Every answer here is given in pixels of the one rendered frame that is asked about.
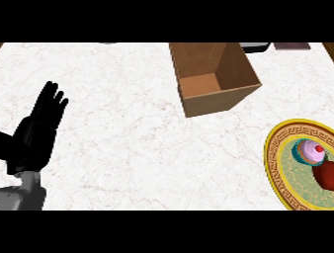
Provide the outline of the yellow patterned plate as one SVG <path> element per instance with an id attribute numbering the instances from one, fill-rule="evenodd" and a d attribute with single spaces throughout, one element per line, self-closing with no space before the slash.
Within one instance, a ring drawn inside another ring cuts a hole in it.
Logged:
<path id="1" fill-rule="evenodd" d="M 334 129 L 308 119 L 293 119 L 272 129 L 265 146 L 265 165 L 278 198 L 290 210 L 334 211 L 334 191 L 324 190 L 312 173 L 293 155 L 300 139 L 316 141 L 334 161 Z"/>

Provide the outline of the dark purple flat object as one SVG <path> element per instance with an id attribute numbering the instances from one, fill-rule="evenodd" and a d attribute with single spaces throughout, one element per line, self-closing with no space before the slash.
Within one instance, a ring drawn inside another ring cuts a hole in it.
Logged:
<path id="1" fill-rule="evenodd" d="M 308 42 L 275 42 L 276 50 L 310 50 Z"/>

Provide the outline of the red bell pepper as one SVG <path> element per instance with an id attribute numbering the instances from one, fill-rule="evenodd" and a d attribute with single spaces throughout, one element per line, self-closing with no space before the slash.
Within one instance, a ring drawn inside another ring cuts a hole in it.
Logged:
<path id="1" fill-rule="evenodd" d="M 325 159 L 319 166 L 312 167 L 312 172 L 321 188 L 334 192 L 334 161 Z"/>

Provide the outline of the brown cardboard box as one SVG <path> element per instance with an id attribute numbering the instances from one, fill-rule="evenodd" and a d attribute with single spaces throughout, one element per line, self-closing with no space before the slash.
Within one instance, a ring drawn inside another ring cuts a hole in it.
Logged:
<path id="1" fill-rule="evenodd" d="M 262 87 L 237 42 L 169 44 L 177 91 L 188 118 L 231 110 Z"/>

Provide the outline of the pink frosted cupcake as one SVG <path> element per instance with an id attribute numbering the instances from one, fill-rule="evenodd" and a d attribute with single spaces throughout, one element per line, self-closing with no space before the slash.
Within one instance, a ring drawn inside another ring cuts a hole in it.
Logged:
<path id="1" fill-rule="evenodd" d="M 319 142 L 302 138 L 291 148 L 296 161 L 309 166 L 319 166 L 325 160 L 325 148 Z"/>

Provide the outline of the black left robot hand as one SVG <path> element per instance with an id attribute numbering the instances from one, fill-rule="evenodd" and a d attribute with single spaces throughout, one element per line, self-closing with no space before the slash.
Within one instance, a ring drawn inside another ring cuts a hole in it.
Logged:
<path id="1" fill-rule="evenodd" d="M 24 171 L 40 172 L 49 165 L 67 104 L 68 98 L 58 89 L 58 84 L 49 81 L 33 112 L 22 119 L 15 134 L 0 132 L 0 160 L 7 163 L 9 175 Z"/>

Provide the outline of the dark grey appliance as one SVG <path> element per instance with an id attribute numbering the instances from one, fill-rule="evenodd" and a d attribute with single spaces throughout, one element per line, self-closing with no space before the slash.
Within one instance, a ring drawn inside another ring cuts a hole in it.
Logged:
<path id="1" fill-rule="evenodd" d="M 265 52 L 269 46 L 269 42 L 241 42 L 241 48 L 245 53 Z"/>

